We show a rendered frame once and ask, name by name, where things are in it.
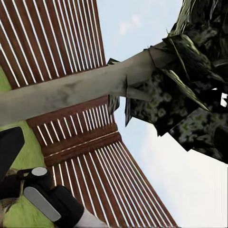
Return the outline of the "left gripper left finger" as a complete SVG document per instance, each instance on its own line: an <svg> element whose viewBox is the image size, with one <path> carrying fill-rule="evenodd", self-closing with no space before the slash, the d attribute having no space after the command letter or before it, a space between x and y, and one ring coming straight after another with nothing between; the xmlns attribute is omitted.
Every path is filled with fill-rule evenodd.
<svg viewBox="0 0 228 228"><path fill-rule="evenodd" d="M0 182L8 174L24 144L25 139L20 126L0 132Z"/></svg>

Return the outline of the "wicker basket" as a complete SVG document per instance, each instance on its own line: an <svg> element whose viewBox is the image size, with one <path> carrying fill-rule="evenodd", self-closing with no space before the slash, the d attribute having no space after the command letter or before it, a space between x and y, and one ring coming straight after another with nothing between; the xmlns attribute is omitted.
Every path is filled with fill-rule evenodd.
<svg viewBox="0 0 228 228"><path fill-rule="evenodd" d="M19 169L17 168L11 168L8 171L7 175L16 175L18 173ZM21 184L20 184L20 195L19 198L8 198L8 199L2 199L0 200L0 228L3 228L3 224L5 221L5 216L4 216L4 212L3 210L6 209L6 213L10 210L11 206L14 205L14 203L16 204L18 199L20 199L23 195L22 190L24 187L24 182L25 180L21 180Z"/></svg>

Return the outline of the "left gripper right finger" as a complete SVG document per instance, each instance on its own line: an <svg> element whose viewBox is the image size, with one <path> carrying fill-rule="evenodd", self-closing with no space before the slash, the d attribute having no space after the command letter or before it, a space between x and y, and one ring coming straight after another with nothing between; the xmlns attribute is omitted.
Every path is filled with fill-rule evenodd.
<svg viewBox="0 0 228 228"><path fill-rule="evenodd" d="M213 144L228 165L228 128L222 126L216 128Z"/></svg>

